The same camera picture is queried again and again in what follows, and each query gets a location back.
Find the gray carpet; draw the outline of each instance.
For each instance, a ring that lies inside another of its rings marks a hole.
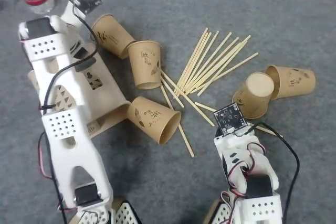
[[[66,2],[57,0],[53,14],[61,14]],[[336,0],[103,2],[88,22],[112,13],[136,39],[158,41],[163,69],[175,81],[206,26],[220,30],[219,38],[229,31],[241,38],[252,35],[232,65],[253,52],[260,55],[217,81],[200,98],[191,96],[215,108],[229,104],[246,77],[268,64],[312,69],[317,77],[314,93],[272,102],[261,120],[283,134],[301,159],[288,223],[336,223]],[[38,171],[36,145],[43,126],[37,94],[26,77],[30,66],[17,39],[19,22],[34,17],[21,0],[0,0],[1,223],[61,223],[52,183]],[[82,35],[89,39],[84,28]],[[101,54],[127,99],[144,95],[165,104],[160,89],[135,89],[129,60],[121,61],[104,50]],[[227,188],[212,141],[215,128],[184,103],[182,125],[195,151],[194,159],[179,133],[158,146],[129,121],[93,139],[114,194],[125,196],[143,223],[201,223],[221,190]],[[284,205],[295,160],[275,137],[257,135],[279,176],[278,192]]]

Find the black circuit board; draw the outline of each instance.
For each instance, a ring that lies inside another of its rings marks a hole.
[[[85,15],[88,15],[97,6],[102,4],[101,0],[69,0]]]
[[[217,110],[214,115],[223,136],[247,126],[247,122],[236,102]]]

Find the black wire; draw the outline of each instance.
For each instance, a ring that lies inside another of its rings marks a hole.
[[[48,89],[47,89],[47,92],[46,92],[46,95],[45,95],[45,98],[44,98],[44,102],[43,102],[43,115],[45,115],[47,113],[47,109],[48,109],[48,99],[49,99],[49,96],[50,96],[50,92],[51,92],[51,89],[57,79],[58,76],[60,76],[63,72],[65,72],[66,70],[74,67],[74,66],[77,66],[85,61],[87,61],[88,59],[92,58],[98,51],[98,39],[95,35],[95,33],[92,31],[91,27],[85,22],[84,19],[82,19],[81,17],[79,17],[76,13],[75,13],[75,5],[73,5],[73,8],[72,8],[72,13],[86,26],[86,28],[90,31],[91,35],[94,37],[94,40],[96,42],[96,47],[94,49],[94,51],[88,55],[87,57],[81,59],[81,60],[78,60],[62,69],[60,69],[54,76],[53,78],[51,79],[50,81],[50,84],[48,86]],[[56,180],[56,176],[55,176],[55,171],[54,171],[54,166],[53,166],[53,160],[51,159],[51,149],[50,149],[50,142],[49,142],[49,139],[48,139],[48,136],[46,136],[46,145],[47,145],[47,152],[48,152],[48,159],[49,159],[49,166],[50,166],[50,174],[51,174],[51,177],[53,179],[53,183],[54,183],[54,187],[55,187],[55,190],[56,190],[56,194],[57,194],[57,198],[58,198],[58,201],[59,201],[59,207],[60,207],[60,210],[61,210],[61,213],[62,213],[62,217],[63,217],[63,221],[64,221],[64,224],[67,224],[68,221],[67,221],[67,217],[65,215],[65,211],[64,211],[64,206],[63,206],[63,200],[62,200],[62,197],[61,197],[61,193],[59,191],[59,188],[58,188],[58,185],[57,185],[57,180]]]
[[[47,92],[46,92],[46,96],[44,98],[44,102],[43,102],[43,106],[44,106],[44,109],[43,109],[43,115],[45,115],[47,113],[47,109],[45,108],[47,105],[48,105],[48,99],[49,99],[49,96],[50,96],[50,92],[51,92],[51,89],[57,79],[57,77],[59,75],[61,75],[63,72],[67,71],[68,69],[74,67],[74,66],[77,66],[85,61],[87,61],[88,59],[91,59],[97,52],[98,52],[98,38],[96,37],[95,33],[92,31],[91,27],[85,22],[84,19],[82,19],[81,17],[79,17],[76,13],[75,13],[75,5],[73,5],[73,8],[72,8],[72,13],[83,23],[83,25],[86,26],[86,28],[90,31],[91,35],[94,37],[94,41],[96,43],[96,47],[94,49],[94,51],[86,56],[85,58],[81,59],[81,60],[78,60],[62,69],[60,69],[54,76],[53,78],[51,79],[50,81],[50,84],[48,86],[48,89],[47,89]]]
[[[292,152],[292,154],[293,154],[293,156],[295,157],[295,160],[296,160],[296,170],[295,170],[292,182],[290,183],[290,186],[289,186],[286,205],[285,205],[285,210],[284,210],[284,213],[283,213],[283,216],[284,216],[283,217],[284,218],[283,219],[283,224],[286,224],[287,223],[287,212],[288,212],[288,208],[289,208],[290,198],[291,198],[291,195],[292,195],[294,184],[296,182],[296,179],[297,179],[297,177],[299,175],[299,171],[300,171],[300,159],[299,159],[298,155],[296,154],[296,152],[289,145],[289,143],[287,143],[287,141],[276,130],[274,130],[271,126],[267,125],[266,123],[260,122],[260,123],[255,124],[247,132],[245,132],[245,135],[247,135],[252,130],[254,130],[258,125],[263,125],[267,129],[272,131],[287,146],[287,148],[290,150],[290,152]]]
[[[59,201],[59,208],[61,210],[62,217],[63,217],[63,222],[64,222],[64,224],[68,224],[67,216],[65,215],[65,211],[64,211],[63,199],[62,199],[61,193],[60,193],[58,185],[57,185],[55,170],[54,170],[54,166],[53,166],[53,160],[51,159],[50,142],[49,142],[47,134],[45,136],[46,136],[46,146],[47,146],[51,180],[52,180],[52,182],[54,184],[54,187],[55,187],[55,191],[56,191],[56,194],[57,194],[57,199]]]

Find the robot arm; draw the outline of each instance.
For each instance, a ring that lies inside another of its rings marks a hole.
[[[82,39],[73,29],[80,26],[73,11],[84,17],[93,5],[86,0],[70,0],[62,18],[51,16],[20,24],[19,35],[36,75],[40,104],[44,104],[47,89],[55,76],[49,69],[50,62],[57,61],[59,69],[67,67],[76,61],[73,56],[83,47]],[[76,41],[80,46],[73,49]],[[62,111],[48,107],[47,113],[42,115],[51,160],[58,189],[67,207],[77,208],[77,215],[88,219],[86,223],[114,223],[113,191],[102,159],[88,134],[87,124],[92,115],[79,76],[75,68],[69,68],[56,79],[48,97],[48,104],[52,104],[56,87],[63,86],[71,91],[76,101],[75,106]],[[75,187],[72,178],[74,168],[78,166],[84,168],[94,181]]]
[[[279,187],[278,177],[254,131],[244,134],[250,126],[243,116],[239,116],[237,104],[230,106],[237,115],[234,117],[236,121],[242,123],[241,127],[235,128],[237,124],[234,120],[223,119],[225,113],[221,112],[220,119],[215,114],[219,126],[224,121],[228,129],[214,138],[229,184],[228,192],[224,192],[224,195],[229,198],[227,204],[230,212],[227,212],[223,223],[282,224],[281,200],[275,192]]]

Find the upside-down paper cup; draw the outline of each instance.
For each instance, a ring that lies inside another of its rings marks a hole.
[[[270,65],[266,74],[273,79],[275,85],[271,100],[309,94],[316,85],[315,74],[309,69]]]
[[[106,50],[117,55],[120,59],[125,59],[128,56],[127,46],[135,39],[111,14],[98,18],[92,26],[92,30],[97,36],[99,44]]]
[[[232,102],[237,102],[244,117],[256,119],[263,116],[274,90],[274,83],[265,73],[255,72],[247,77],[244,85],[233,96]]]
[[[151,40],[138,41],[128,48],[135,86],[154,89],[161,85],[161,47]]]
[[[176,131],[181,113],[137,97],[127,111],[127,118],[157,143],[165,144]]]

